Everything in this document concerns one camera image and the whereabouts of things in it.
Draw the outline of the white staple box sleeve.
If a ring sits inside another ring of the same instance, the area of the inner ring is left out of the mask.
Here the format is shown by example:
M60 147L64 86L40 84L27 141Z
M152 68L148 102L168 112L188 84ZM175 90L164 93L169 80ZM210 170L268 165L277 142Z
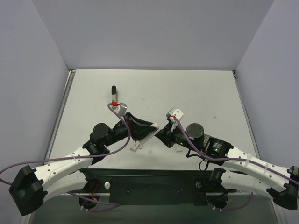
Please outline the white staple box sleeve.
M159 125L153 123L150 126L138 126L135 134L135 140L144 145L148 140L155 136L159 132Z

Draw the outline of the small cardboard tray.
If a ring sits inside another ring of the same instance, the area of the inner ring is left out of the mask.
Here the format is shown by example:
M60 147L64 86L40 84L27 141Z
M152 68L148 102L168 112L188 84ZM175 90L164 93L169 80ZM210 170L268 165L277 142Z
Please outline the small cardboard tray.
M181 153L181 152L183 152L183 148L182 148L182 146L179 145L179 144L176 144L176 145L175 145L175 152L176 152L176 153Z

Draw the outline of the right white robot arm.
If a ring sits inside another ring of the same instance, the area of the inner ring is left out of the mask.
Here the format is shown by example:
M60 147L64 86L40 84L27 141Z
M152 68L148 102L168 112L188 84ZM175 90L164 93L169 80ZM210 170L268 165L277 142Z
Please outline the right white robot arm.
M204 133L203 126L190 124L172 128L168 123L156 137L167 147L177 144L194 151L195 155L220 166L209 178L209 187L214 191L222 188L240 189L266 196L288 210L299 208L299 168L277 166L232 144Z

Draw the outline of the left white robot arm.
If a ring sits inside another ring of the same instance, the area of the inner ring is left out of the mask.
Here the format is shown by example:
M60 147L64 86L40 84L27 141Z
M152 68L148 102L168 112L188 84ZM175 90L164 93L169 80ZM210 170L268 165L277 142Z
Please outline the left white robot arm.
M35 168L22 167L9 187L20 214L33 213L51 196L79 189L93 191L96 180L86 176L82 169L112 155L107 147L120 140L145 143L159 131L156 123L138 119L130 112L119 119L113 128L105 123L96 124L89 140L65 157L50 159L46 165Z

